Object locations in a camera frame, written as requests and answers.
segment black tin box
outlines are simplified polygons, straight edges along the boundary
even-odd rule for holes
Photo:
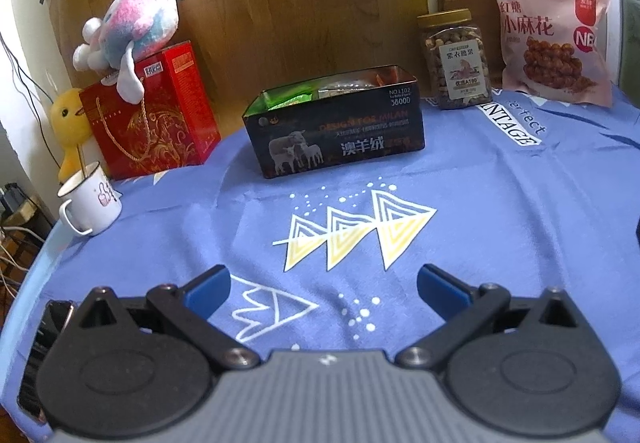
[[[424,148],[418,82],[398,66],[265,90],[242,119],[266,178]]]

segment gold lid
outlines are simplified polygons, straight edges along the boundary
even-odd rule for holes
[[[452,11],[441,11],[440,13],[420,15],[418,17],[418,27],[420,29],[428,29],[436,26],[462,24],[463,22],[469,22],[470,20],[471,12],[468,9],[454,9]]]

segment yellow plush toy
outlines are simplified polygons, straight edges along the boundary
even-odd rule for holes
[[[56,98],[49,110],[49,122],[58,143],[65,151],[65,158],[58,172],[59,181],[64,183],[81,169],[78,145],[93,136],[80,101],[80,89],[69,89]]]

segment red gift box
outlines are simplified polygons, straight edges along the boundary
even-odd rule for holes
[[[117,73],[80,93],[82,107],[114,179],[199,165],[220,142],[190,42],[140,60],[138,105],[116,89]]]

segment plastic jar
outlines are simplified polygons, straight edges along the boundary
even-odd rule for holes
[[[418,17],[431,96],[442,109],[493,101],[480,28],[468,9]]]

